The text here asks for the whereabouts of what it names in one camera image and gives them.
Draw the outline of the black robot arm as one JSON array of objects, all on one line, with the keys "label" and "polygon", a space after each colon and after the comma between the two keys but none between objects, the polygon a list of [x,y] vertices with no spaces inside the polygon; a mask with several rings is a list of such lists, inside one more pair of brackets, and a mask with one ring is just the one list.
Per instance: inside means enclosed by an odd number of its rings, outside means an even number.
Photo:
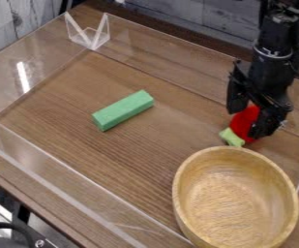
[{"label": "black robot arm", "polygon": [[235,135],[255,141],[273,134],[292,112],[287,90],[299,77],[299,0],[261,0],[252,60],[233,62],[227,110]]}]

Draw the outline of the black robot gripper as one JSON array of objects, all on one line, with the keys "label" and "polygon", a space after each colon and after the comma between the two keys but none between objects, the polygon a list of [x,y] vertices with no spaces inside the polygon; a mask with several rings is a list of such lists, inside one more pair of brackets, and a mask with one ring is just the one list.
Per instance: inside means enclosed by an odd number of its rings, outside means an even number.
[{"label": "black robot gripper", "polygon": [[252,61],[236,60],[229,73],[227,90],[227,110],[229,114],[241,112],[252,101],[249,129],[247,135],[257,140],[269,136],[280,127],[293,106],[287,96],[287,88],[295,78],[291,69],[293,48],[269,50],[253,46]]}]

